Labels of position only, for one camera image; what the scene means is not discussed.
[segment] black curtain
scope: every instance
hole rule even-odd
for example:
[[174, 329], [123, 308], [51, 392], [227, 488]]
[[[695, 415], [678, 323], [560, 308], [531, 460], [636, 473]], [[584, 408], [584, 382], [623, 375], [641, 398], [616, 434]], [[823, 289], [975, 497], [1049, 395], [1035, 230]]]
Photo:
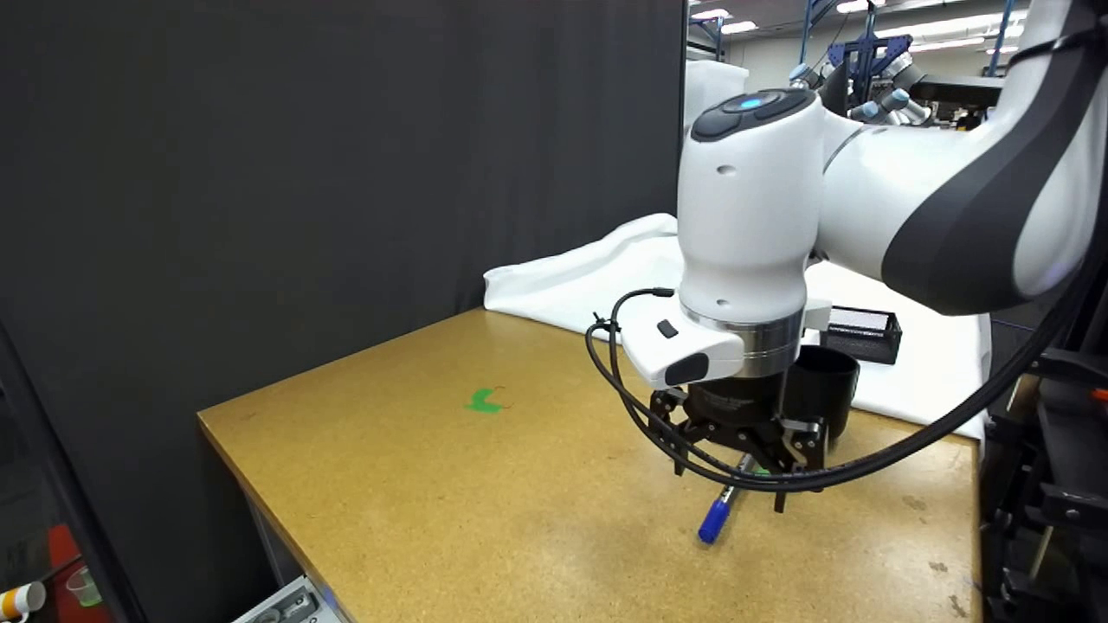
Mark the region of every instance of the black curtain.
[[119, 615], [272, 589], [197, 408], [673, 207], [681, 33], [678, 0], [0, 5], [4, 408]]

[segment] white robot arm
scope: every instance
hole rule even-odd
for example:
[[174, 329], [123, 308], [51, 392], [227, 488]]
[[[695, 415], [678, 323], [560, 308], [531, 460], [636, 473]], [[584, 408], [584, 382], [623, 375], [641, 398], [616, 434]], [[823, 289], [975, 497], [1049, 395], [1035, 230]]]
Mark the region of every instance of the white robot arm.
[[1028, 51], [975, 133], [865, 130], [809, 90], [704, 112], [678, 174], [681, 283], [621, 320], [636, 375], [675, 403], [690, 387], [700, 438], [750, 452], [750, 424], [781, 408], [815, 251], [946, 314], [1065, 281], [1103, 195], [1103, 13], [1103, 0], [1035, 0]]

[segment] blue marker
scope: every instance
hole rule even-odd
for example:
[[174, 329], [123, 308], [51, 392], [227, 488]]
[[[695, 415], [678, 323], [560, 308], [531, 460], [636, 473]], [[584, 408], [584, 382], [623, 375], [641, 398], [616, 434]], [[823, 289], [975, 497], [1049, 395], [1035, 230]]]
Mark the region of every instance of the blue marker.
[[727, 486], [721, 492], [721, 498], [705, 509], [705, 515], [704, 515], [704, 524], [695, 530], [700, 544], [715, 544], [715, 538], [727, 525], [727, 515], [733, 509], [733, 498], [738, 498], [738, 486]]

